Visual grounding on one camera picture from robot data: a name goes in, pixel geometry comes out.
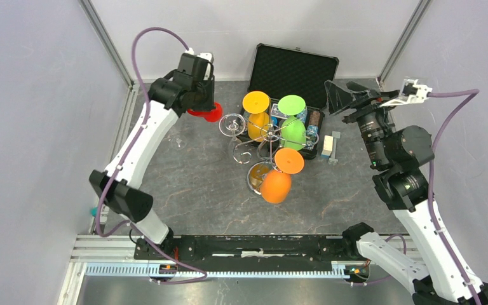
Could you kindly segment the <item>green plastic wine glass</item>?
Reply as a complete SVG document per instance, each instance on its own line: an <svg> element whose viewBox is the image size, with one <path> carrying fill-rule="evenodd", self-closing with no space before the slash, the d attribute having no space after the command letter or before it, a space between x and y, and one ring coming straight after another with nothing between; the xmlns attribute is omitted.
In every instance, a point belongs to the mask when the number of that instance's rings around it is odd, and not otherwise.
<svg viewBox="0 0 488 305"><path fill-rule="evenodd" d="M280 144L285 148L301 150L306 144L306 127L297 116L306 111L304 99L298 95L284 96L278 102L278 109L287 115L280 129Z"/></svg>

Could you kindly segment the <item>grey toy brick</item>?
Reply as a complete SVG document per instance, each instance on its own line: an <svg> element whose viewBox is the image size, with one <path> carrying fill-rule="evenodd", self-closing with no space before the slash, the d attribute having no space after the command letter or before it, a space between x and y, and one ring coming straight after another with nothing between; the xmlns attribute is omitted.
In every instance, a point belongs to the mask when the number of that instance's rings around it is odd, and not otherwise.
<svg viewBox="0 0 488 305"><path fill-rule="evenodd" d="M332 152L331 152L331 154L329 156L328 163L330 165L336 165L338 163L338 161L339 161L337 159L336 152L337 152L338 141L341 138L341 133L340 132L333 131L332 132L332 137L333 137Z"/></svg>

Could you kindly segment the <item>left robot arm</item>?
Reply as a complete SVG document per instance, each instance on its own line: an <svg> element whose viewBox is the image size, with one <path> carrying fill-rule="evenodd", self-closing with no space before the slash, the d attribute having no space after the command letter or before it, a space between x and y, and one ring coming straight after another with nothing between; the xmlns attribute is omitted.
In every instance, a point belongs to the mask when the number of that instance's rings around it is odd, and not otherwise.
<svg viewBox="0 0 488 305"><path fill-rule="evenodd" d="M140 118L104 170L93 170L89 182L99 207L109 207L151 240L159 259L173 254L170 228L153 208L153 197L140 190L146 169L171 127L187 111L209 113L214 102L214 57L211 53L181 55L178 68L151 83Z"/></svg>

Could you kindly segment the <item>orange plastic wine glass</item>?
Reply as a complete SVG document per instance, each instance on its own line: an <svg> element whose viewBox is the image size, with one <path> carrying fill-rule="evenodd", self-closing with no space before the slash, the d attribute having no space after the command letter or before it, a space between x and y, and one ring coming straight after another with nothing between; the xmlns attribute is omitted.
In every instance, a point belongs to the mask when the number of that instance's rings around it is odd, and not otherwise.
<svg viewBox="0 0 488 305"><path fill-rule="evenodd" d="M304 158L299 151L284 147L274 155L275 169L266 174L260 186L261 196L271 204L279 204L288 196L292 187L292 175L304 168Z"/></svg>

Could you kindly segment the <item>black poker chip case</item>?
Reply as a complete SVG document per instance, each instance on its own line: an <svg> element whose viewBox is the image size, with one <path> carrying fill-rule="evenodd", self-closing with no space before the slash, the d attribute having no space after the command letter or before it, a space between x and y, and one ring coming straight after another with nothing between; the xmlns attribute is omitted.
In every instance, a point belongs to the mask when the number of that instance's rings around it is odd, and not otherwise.
<svg viewBox="0 0 488 305"><path fill-rule="evenodd" d="M318 113L315 126L321 131L327 94L324 83L334 79L339 59L301 50L258 44L247 92L264 92L276 104L286 95L298 95L308 113L304 126L311 125L311 115Z"/></svg>

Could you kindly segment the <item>clear wine glass rear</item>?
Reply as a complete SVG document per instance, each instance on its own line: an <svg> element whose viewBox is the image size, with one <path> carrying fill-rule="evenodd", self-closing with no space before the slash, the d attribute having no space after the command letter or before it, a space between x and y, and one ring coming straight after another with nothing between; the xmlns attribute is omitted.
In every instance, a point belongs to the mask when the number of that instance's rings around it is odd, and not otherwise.
<svg viewBox="0 0 488 305"><path fill-rule="evenodd" d="M226 114L219 120L219 130L227 137L236 137L246 130L246 119L241 114Z"/></svg>

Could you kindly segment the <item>yellow plastic wine glass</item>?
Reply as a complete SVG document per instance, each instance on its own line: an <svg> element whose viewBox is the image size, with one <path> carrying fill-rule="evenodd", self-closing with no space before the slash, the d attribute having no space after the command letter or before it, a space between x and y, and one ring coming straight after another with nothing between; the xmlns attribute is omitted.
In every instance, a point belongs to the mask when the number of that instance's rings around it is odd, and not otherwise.
<svg viewBox="0 0 488 305"><path fill-rule="evenodd" d="M256 142L262 142L268 133L270 118L266 111L269 105L270 97L262 91L251 91L242 100L244 110L249 113L248 136Z"/></svg>

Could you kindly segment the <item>chrome wine glass rack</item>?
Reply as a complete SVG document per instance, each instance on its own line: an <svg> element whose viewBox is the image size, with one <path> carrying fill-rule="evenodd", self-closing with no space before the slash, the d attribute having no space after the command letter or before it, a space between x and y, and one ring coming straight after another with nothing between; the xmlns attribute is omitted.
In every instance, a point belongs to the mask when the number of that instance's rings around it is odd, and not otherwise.
<svg viewBox="0 0 488 305"><path fill-rule="evenodd" d="M246 124L248 123L248 116L244 117ZM236 137L230 137L229 155L233 157L235 162L239 164L248 164L253 160L251 147L256 147L257 158L259 162L254 164L247 173L247 186L253 193L260 195L260 186L266 174L275 169L274 155L283 148L280 144L280 129L281 125L276 125L273 118L270 118L268 124L268 133L262 142L256 142L248 136L246 130ZM308 147L314 148L319 141L319 133L317 127L306 129L306 144L300 150L304 151Z"/></svg>

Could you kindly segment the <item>white toy brick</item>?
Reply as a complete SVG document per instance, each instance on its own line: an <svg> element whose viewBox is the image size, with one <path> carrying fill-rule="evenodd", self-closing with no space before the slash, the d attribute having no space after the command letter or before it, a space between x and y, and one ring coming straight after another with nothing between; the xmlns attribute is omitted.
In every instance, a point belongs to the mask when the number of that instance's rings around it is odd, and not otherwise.
<svg viewBox="0 0 488 305"><path fill-rule="evenodd" d="M329 158L334 147L334 138L331 135L325 135L322 142L321 157Z"/></svg>

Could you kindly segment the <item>clear wine glass front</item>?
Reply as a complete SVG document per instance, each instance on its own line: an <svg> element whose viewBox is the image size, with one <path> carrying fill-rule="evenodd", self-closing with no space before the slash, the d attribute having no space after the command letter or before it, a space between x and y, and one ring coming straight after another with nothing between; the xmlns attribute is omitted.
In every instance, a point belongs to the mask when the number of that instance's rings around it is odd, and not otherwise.
<svg viewBox="0 0 488 305"><path fill-rule="evenodd" d="M187 140L180 137L175 137L173 139L173 143L174 143L174 148L178 150L184 149L187 146Z"/></svg>

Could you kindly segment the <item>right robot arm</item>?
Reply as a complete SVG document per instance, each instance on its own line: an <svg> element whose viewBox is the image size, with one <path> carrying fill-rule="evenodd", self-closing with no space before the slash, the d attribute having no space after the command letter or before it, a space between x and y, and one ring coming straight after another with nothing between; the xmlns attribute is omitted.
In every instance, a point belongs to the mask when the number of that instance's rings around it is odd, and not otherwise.
<svg viewBox="0 0 488 305"><path fill-rule="evenodd" d="M359 127L370 166L377 170L372 178L376 193L407 230L421 262L393 248L365 223L343 232L343 254L377 264L405 287L414 304L488 304L488 283L472 271L440 216L434 175L421 171L423 165L433 166L440 137L416 125L397 130L388 116L395 107L421 104L437 93L417 79L406 79L394 91L326 81L325 91L331 114L350 110L343 122Z"/></svg>

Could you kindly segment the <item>red plastic wine glass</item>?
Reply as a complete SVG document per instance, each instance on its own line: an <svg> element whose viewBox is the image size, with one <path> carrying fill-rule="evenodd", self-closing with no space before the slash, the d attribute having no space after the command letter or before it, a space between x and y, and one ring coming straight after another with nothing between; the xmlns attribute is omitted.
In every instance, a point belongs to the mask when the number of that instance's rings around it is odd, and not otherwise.
<svg viewBox="0 0 488 305"><path fill-rule="evenodd" d="M214 123L220 120L222 117L223 108L218 102L214 102L214 109L211 111L194 111L192 109L188 109L187 112L192 116L203 118L209 123Z"/></svg>

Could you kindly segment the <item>clear wine glass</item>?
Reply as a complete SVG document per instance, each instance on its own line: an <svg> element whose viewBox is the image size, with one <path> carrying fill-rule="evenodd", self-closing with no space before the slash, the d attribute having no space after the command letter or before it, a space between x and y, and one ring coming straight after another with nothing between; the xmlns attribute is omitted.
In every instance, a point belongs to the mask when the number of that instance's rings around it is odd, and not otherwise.
<svg viewBox="0 0 488 305"><path fill-rule="evenodd" d="M227 137L236 137L246 130L246 119L241 114L226 114L219 120L219 130Z"/></svg>
<svg viewBox="0 0 488 305"><path fill-rule="evenodd" d="M180 137L175 137L173 139L173 143L174 143L174 148L178 150L184 149L187 146L187 140Z"/></svg>

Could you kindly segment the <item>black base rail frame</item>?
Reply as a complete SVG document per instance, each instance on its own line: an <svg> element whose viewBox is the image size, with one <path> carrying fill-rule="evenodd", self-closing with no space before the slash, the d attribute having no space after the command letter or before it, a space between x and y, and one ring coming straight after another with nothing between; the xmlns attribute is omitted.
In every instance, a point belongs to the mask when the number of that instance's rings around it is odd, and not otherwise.
<svg viewBox="0 0 488 305"><path fill-rule="evenodd" d="M222 278L335 279L368 287L391 279L357 254L346 238L329 234L175 235L153 247L128 233L78 236L70 264L81 276L145 279L155 285Z"/></svg>

